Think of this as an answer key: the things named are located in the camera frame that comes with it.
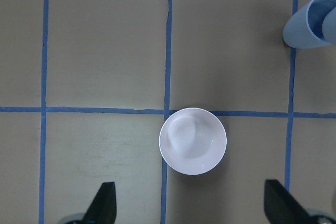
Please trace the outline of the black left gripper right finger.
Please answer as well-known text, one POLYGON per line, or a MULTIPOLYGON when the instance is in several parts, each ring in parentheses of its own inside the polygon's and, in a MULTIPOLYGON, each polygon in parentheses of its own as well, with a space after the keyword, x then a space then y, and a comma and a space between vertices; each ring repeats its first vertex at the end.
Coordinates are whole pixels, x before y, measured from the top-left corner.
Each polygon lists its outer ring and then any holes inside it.
POLYGON ((327 214, 309 213, 276 179, 264 182, 264 213, 269 223, 335 223, 327 214))

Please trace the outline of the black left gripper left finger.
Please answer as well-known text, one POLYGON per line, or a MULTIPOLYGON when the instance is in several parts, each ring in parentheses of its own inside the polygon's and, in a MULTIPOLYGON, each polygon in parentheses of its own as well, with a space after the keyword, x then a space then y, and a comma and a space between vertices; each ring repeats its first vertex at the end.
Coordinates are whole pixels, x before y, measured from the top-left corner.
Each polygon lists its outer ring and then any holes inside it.
POLYGON ((59 223, 115 223, 115 182, 102 183, 90 206, 84 214, 63 217, 59 223))

